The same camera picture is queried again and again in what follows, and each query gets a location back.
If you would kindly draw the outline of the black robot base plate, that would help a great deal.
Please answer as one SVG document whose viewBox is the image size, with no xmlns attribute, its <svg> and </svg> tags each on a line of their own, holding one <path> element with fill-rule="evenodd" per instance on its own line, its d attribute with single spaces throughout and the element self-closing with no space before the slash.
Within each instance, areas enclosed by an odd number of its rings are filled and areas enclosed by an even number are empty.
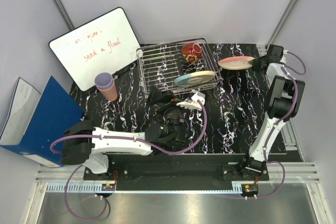
<svg viewBox="0 0 336 224">
<path fill-rule="evenodd" d="M 244 154 L 157 154 L 140 156 L 131 154 L 109 154 L 109 170 L 104 174 L 84 171 L 84 180 L 138 184 L 219 184 L 220 182 L 265 182 L 268 171 L 252 180 L 244 180 L 238 174 Z"/>
</svg>

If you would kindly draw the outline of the cream pink plate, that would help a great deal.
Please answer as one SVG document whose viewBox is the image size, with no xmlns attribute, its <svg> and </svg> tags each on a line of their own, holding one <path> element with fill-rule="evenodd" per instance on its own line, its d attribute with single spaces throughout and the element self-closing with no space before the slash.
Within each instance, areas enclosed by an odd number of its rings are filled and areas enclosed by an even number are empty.
<svg viewBox="0 0 336 224">
<path fill-rule="evenodd" d="M 251 56 L 236 56 L 222 59 L 218 65 L 226 70 L 245 70 L 252 67 L 252 61 L 256 58 Z"/>
</svg>

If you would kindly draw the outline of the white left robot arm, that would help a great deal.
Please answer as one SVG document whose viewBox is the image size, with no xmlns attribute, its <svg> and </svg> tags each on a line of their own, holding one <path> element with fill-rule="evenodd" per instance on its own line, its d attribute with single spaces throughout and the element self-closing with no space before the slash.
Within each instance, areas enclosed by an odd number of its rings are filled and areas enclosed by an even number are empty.
<svg viewBox="0 0 336 224">
<path fill-rule="evenodd" d="M 109 153 L 148 156 L 158 146 L 174 152 L 184 148 L 181 99 L 171 91 L 151 87 L 147 105 L 156 105 L 156 112 L 164 121 L 152 121 L 144 132 L 116 132 L 95 127 L 91 120 L 83 120 L 66 129 L 61 150 L 63 165 L 83 165 L 103 180 L 113 175 Z"/>
</svg>

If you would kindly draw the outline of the teal plate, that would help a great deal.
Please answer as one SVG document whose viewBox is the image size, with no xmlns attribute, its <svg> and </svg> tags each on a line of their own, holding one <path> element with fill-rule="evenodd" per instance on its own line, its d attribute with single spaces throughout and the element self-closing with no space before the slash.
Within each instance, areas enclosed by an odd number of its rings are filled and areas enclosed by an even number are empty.
<svg viewBox="0 0 336 224">
<path fill-rule="evenodd" d="M 202 83 L 206 83 L 215 77 L 214 71 L 198 71 L 179 76 L 174 80 L 174 84 L 178 87 L 192 87 Z"/>
</svg>

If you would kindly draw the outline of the pink plastic cup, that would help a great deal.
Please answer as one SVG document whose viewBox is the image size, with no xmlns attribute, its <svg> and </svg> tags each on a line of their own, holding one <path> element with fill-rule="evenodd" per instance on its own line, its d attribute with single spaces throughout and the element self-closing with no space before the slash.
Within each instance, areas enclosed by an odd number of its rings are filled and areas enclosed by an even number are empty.
<svg viewBox="0 0 336 224">
<path fill-rule="evenodd" d="M 118 98 L 118 92 L 116 89 L 115 81 L 113 79 L 112 79 L 110 87 L 108 88 L 97 87 L 97 89 L 110 102 L 113 102 Z"/>
</svg>

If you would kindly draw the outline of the lilac plastic cup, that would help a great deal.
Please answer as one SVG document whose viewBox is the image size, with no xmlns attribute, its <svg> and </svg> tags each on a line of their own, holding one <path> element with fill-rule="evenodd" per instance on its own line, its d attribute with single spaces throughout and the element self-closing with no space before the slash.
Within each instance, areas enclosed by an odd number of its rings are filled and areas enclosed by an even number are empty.
<svg viewBox="0 0 336 224">
<path fill-rule="evenodd" d="M 108 72 L 102 72 L 95 77 L 95 85 L 98 89 L 108 90 L 114 85 L 114 78 Z"/>
</svg>

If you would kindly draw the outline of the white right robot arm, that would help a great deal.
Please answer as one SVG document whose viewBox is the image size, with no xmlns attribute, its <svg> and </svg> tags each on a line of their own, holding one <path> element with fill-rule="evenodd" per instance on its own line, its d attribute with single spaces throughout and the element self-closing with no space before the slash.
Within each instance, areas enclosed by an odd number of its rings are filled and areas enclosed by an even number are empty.
<svg viewBox="0 0 336 224">
<path fill-rule="evenodd" d="M 304 81 L 295 79 L 289 72 L 302 76 L 306 74 L 306 67 L 303 72 L 298 72 L 288 66 L 282 46 L 270 44 L 264 56 L 252 61 L 252 67 L 267 76 L 270 87 L 260 132 L 238 167 L 238 174 L 244 180 L 255 179 L 267 171 L 273 143 L 280 130 L 297 115 L 306 86 Z"/>
</svg>

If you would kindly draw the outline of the red floral ceramic bowl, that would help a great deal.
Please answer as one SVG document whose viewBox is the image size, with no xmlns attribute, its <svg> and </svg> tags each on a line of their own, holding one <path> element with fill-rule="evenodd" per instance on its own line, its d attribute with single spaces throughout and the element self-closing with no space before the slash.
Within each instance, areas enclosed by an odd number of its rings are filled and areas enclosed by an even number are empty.
<svg viewBox="0 0 336 224">
<path fill-rule="evenodd" d="M 189 43 L 182 47 L 182 55 L 189 63 L 196 63 L 202 56 L 202 48 L 198 43 Z"/>
</svg>

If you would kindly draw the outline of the wire dish rack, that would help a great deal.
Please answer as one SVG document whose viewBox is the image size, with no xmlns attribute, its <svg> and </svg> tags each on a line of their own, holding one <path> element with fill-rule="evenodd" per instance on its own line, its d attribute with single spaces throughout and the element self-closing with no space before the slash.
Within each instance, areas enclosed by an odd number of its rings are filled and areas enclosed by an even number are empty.
<svg viewBox="0 0 336 224">
<path fill-rule="evenodd" d="M 182 47 L 189 43 L 198 43 L 202 48 L 202 56 L 196 63 L 187 62 L 182 55 Z M 136 50 L 136 56 L 140 84 L 146 94 L 150 93 L 150 86 L 156 86 L 161 91 L 172 91 L 176 95 L 192 90 L 208 90 L 216 87 L 222 80 L 218 64 L 205 38 L 144 46 Z M 198 71 L 214 71 L 215 77 L 192 87 L 178 87 L 174 84 L 179 76 Z"/>
</svg>

